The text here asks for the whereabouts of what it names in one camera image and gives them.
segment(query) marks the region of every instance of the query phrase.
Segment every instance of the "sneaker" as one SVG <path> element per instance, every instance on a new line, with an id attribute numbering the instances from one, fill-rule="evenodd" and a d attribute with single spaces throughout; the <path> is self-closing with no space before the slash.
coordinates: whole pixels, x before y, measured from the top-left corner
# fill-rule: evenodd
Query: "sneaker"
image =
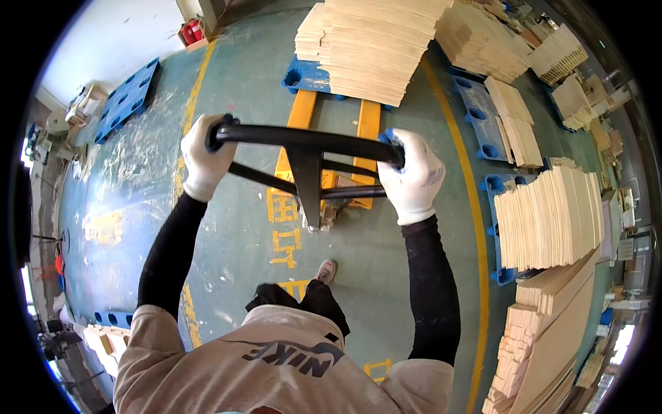
<path id="1" fill-rule="evenodd" d="M 317 271 L 317 275 L 315 275 L 314 279 L 319 280 L 325 285 L 328 285 L 329 283 L 331 283 L 333 278 L 336 277 L 337 271 L 338 271 L 338 262 L 335 260 L 326 259 L 320 265 L 320 269 Z"/>

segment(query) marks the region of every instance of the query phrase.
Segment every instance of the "factory floor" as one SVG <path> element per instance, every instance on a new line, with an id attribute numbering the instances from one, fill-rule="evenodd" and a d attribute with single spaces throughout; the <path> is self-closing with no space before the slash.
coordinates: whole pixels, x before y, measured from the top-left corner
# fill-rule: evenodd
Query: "factory floor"
<path id="1" fill-rule="evenodd" d="M 68 228 L 71 234 L 64 259 L 74 315 L 93 320 L 96 310 L 135 309 L 144 261 L 172 208 L 173 192 L 181 187 L 175 174 L 179 141 L 191 121 L 203 113 L 232 113 L 244 124 L 287 124 L 295 96 L 280 81 L 293 57 L 297 28 L 313 3 L 274 2 L 228 27 L 207 48 L 162 60 L 149 109 L 129 119 L 104 145 L 90 146 L 81 179 L 74 180 L 68 170 L 60 230 Z M 485 174 L 512 170 L 475 156 L 475 133 L 463 121 L 465 108 L 451 83 L 444 57 L 430 48 L 401 106 L 382 111 L 381 128 L 420 133 L 446 165 L 435 208 L 462 322 L 450 412 L 463 412 L 467 405 L 479 412 L 496 369 L 515 285 L 499 287 L 489 279 L 495 247 L 484 232 L 490 211 L 478 185 Z M 590 134 L 558 127 L 532 74 L 514 85 L 536 123 L 541 154 L 566 156 L 584 171 L 597 171 Z M 358 99 L 336 101 L 319 94 L 311 128 L 354 136 L 359 106 Z M 94 120 L 85 127 L 76 143 L 92 142 L 96 124 Z M 272 173 L 278 151 L 240 146 L 236 160 Z M 275 207 L 273 221 L 268 203 Z M 346 352 L 372 378 L 383 377 L 390 364 L 406 359 L 414 332 L 406 252 L 395 211 L 386 199 L 376 199 L 372 210 L 347 209 L 329 233 L 309 235 L 300 229 L 300 217 L 280 211 L 279 203 L 264 186 L 234 176 L 219 185 L 198 232 L 181 300 L 179 326 L 187 349 L 240 326 L 258 284 L 289 282 L 298 298 L 298 288 L 314 277 L 321 261 L 333 258 L 340 267 L 332 291 L 352 330 Z M 281 247 L 295 246 L 291 260 L 286 252 L 275 251 L 274 238 Z M 602 293 L 597 291 L 596 297 L 601 304 Z"/>

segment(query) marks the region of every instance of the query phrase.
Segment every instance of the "glove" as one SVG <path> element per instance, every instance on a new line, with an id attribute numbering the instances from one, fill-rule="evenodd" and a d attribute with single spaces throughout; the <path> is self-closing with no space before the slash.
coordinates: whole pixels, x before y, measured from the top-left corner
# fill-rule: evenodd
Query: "glove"
<path id="1" fill-rule="evenodd" d="M 434 197 L 446 176 L 439 161 L 420 135 L 404 129 L 389 128 L 377 137 L 381 142 L 404 147 L 404 167 L 378 162 L 379 181 L 398 213 L 398 225 L 406 226 L 432 217 Z"/>
<path id="2" fill-rule="evenodd" d="M 197 201 L 206 203 L 211 200 L 214 190 L 223 178 L 237 151 L 236 142 L 226 142 L 216 152 L 209 152 L 205 146 L 205 137 L 209 127 L 225 118 L 237 122 L 232 115 L 200 115 L 188 134 L 181 141 L 181 152 L 189 176 L 184 182 L 184 192 Z"/>

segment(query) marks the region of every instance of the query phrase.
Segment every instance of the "pallet jack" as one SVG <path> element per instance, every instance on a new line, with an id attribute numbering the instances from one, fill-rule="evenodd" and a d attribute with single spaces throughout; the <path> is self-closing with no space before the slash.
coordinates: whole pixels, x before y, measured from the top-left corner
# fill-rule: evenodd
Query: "pallet jack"
<path id="1" fill-rule="evenodd" d="M 396 168 L 404 166 L 402 147 L 376 141 L 381 104 L 361 101 L 359 137 L 355 138 L 308 130 L 316 94 L 298 91 L 287 127 L 240 125 L 226 114 L 209 128 L 205 142 L 209 151 L 218 150 L 225 142 L 281 146 L 274 175 L 236 162 L 228 172 L 291 194 L 301 206 L 302 226 L 310 234 L 329 231 L 338 213 L 347 206 L 371 209 L 374 197 L 386 197 L 384 188 L 375 184 L 379 178 L 376 161 Z M 354 164 L 327 160 L 326 152 L 354 156 Z"/>

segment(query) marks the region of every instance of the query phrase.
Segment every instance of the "fire extinguisher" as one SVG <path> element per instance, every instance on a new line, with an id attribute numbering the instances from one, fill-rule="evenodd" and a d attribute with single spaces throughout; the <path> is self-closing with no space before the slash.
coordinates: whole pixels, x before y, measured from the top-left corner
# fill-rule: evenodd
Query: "fire extinguisher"
<path id="1" fill-rule="evenodd" d="M 200 28 L 200 21 L 198 19 L 193 19 L 189 23 L 189 27 L 191 28 L 191 32 L 193 32 L 193 37 L 195 37 L 196 42 L 203 38 L 203 31 Z"/>
<path id="2" fill-rule="evenodd" d="M 186 40 L 186 45 L 190 45 L 196 42 L 195 36 L 193 36 L 193 31 L 191 30 L 188 22 L 181 25 L 179 32 L 184 37 L 184 40 Z"/>

